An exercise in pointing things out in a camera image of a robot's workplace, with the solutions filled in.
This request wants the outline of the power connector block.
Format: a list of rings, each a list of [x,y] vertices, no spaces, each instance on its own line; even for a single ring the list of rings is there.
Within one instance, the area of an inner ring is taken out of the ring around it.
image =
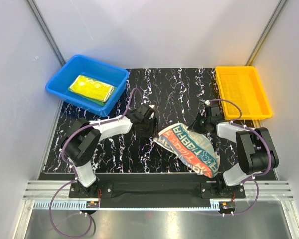
[[[236,203],[234,201],[220,203],[220,209],[222,210],[235,211],[235,208],[236,208]]]
[[[87,201],[86,202],[86,208],[92,209],[92,210],[97,210],[100,207],[100,202],[99,201]]]

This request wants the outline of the yellow cloth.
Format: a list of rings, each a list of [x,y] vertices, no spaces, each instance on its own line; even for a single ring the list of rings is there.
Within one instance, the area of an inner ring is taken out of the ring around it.
[[[105,103],[115,90],[113,85],[79,75],[68,88],[69,91],[85,98]]]

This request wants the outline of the right power connector block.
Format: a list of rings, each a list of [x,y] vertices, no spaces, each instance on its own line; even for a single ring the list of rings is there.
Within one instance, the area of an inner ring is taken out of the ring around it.
[[[220,209],[222,210],[235,211],[235,208],[236,208],[236,203],[234,201],[220,203]]]

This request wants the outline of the aluminium frame rail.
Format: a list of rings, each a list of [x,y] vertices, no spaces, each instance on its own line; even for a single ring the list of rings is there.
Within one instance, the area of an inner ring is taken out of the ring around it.
[[[217,180],[193,173],[106,174],[97,176],[90,193],[73,181],[72,174],[41,174],[29,181],[24,200],[37,209],[127,211],[219,211],[239,202],[291,201],[286,181],[258,178],[221,189]]]

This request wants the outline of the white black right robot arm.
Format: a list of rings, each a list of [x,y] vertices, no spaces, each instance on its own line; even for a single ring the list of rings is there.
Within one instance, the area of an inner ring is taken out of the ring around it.
[[[237,148],[238,163],[217,176],[214,183],[202,183],[202,198],[244,198],[243,182],[253,176],[264,175],[279,165],[279,158],[266,128],[246,129],[224,121],[217,105],[206,106],[204,113],[198,113],[189,130],[224,138],[235,143]]]

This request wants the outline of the left power connector block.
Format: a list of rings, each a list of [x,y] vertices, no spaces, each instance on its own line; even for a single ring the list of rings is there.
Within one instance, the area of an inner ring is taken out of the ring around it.
[[[100,202],[99,201],[87,201],[86,202],[86,208],[92,209],[92,210],[97,210],[100,207]]]

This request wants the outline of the teal patterned cloth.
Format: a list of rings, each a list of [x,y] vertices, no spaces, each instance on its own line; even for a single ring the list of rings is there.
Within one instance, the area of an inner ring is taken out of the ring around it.
[[[220,156],[210,140],[188,130],[182,123],[173,124],[158,133],[155,142],[172,152],[197,175],[213,178],[218,174]]]

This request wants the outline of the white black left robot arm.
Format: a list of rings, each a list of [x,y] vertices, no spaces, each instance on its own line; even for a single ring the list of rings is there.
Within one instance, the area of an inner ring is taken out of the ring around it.
[[[97,176],[92,169],[92,156],[98,143],[119,134],[134,132],[142,137],[157,137],[155,105],[142,104],[138,109],[125,111],[114,118],[87,121],[80,118],[74,122],[62,143],[61,157],[72,166],[75,180],[73,192],[93,197],[100,192]]]

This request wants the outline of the yellow plastic bin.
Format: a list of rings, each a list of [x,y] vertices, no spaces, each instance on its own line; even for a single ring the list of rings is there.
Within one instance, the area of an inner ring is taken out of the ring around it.
[[[264,120],[273,116],[253,66],[217,66],[216,83],[226,120]]]

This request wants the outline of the green microfiber towel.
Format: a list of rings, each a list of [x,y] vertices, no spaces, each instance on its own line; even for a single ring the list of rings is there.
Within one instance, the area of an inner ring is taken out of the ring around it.
[[[109,96],[106,98],[105,101],[101,101],[101,100],[97,100],[97,99],[93,99],[93,98],[90,98],[89,100],[96,104],[104,106],[107,103],[107,101],[111,98],[112,95],[113,95],[113,92],[109,94]]]

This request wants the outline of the blue plastic bin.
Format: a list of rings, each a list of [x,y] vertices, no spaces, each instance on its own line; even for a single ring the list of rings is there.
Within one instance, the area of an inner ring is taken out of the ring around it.
[[[104,106],[68,90],[79,75],[84,75],[116,87]],[[129,72],[123,68],[100,62],[84,55],[74,55],[48,81],[45,88],[46,91],[55,94],[67,103],[98,116],[106,117],[126,89],[128,77]]]

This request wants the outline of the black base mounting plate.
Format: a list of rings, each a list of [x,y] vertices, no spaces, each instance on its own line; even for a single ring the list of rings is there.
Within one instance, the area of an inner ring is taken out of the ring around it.
[[[202,198],[202,183],[214,183],[215,179],[194,173],[101,173],[97,174],[100,192],[86,196],[81,191],[73,192],[71,198],[100,199],[101,208],[155,209],[155,208],[203,208],[209,201],[241,199]]]

